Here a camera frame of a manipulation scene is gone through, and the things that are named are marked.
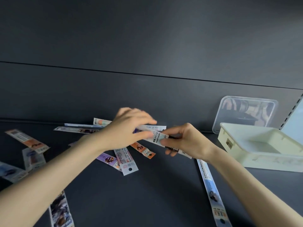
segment orange ticket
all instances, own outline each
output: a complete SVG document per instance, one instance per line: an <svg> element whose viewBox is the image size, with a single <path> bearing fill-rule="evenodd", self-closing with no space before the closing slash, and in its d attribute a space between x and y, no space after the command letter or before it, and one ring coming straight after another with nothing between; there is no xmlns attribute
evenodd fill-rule
<svg viewBox="0 0 303 227"><path fill-rule="evenodd" d="M131 144L131 147L135 148L137 151L139 151L141 154L143 154L145 157L151 159L156 155L156 153L150 151L146 147L142 146L140 143L133 143Z"/></svg>
<svg viewBox="0 0 303 227"><path fill-rule="evenodd" d="M28 136L27 134L25 134L17 129L9 130L9 131L6 131L5 133L7 133L11 137L17 139L24 145L28 146L30 149L36 151L38 154L42 154L43 152L45 152L46 150L48 150L50 148L47 145L45 145L44 143L39 142L38 140Z"/></svg>

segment transparent plastic container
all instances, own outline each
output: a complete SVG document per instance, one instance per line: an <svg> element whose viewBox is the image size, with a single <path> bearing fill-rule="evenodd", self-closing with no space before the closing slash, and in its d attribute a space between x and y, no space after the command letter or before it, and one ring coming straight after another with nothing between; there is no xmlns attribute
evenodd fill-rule
<svg viewBox="0 0 303 227"><path fill-rule="evenodd" d="M279 129L230 123L220 125L219 142L242 166L303 172L303 145Z"/></svg>
<svg viewBox="0 0 303 227"><path fill-rule="evenodd" d="M220 132L220 123L269 126L278 108L278 101L239 96L222 98L212 131Z"/></svg>

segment purple ticket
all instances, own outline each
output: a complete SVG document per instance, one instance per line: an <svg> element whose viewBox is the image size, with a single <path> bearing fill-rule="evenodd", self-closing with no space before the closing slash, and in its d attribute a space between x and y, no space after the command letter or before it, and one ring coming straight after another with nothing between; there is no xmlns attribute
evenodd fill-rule
<svg viewBox="0 0 303 227"><path fill-rule="evenodd" d="M117 170L122 171L121 167L118 163L118 160L115 157L111 156L111 155L102 153L97 157L97 159L100 160L101 162L104 162L104 163L116 168Z"/></svg>

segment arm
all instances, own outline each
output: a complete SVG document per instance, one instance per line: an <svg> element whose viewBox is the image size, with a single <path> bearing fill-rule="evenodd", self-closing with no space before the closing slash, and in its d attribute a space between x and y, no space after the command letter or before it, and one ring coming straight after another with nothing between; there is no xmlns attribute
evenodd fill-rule
<svg viewBox="0 0 303 227"><path fill-rule="evenodd" d="M33 226L57 195L102 152L152 137L149 131L132 133L147 123L157 122L144 111L122 108L106 128L85 135L39 171L1 191L0 226Z"/></svg>
<svg viewBox="0 0 303 227"><path fill-rule="evenodd" d="M172 127L163 133L167 135L182 134L180 139L163 139L161 144L181 149L194 158L212 164L232 188L256 226L302 226L303 217L191 124ZM171 156L176 155L176 152L170 150L166 150L165 153Z"/></svg>

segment right hand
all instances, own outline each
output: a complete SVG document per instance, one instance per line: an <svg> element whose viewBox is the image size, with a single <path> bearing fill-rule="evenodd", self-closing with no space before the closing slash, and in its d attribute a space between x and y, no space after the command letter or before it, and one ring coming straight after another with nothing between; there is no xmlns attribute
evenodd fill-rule
<svg viewBox="0 0 303 227"><path fill-rule="evenodd" d="M214 152L219 149L190 123L166 129L162 133L166 135L181 134L181 137L177 139L162 139L160 141L161 145L181 149L188 155L206 162L209 162ZM167 149L165 154L175 156L177 152Z"/></svg>

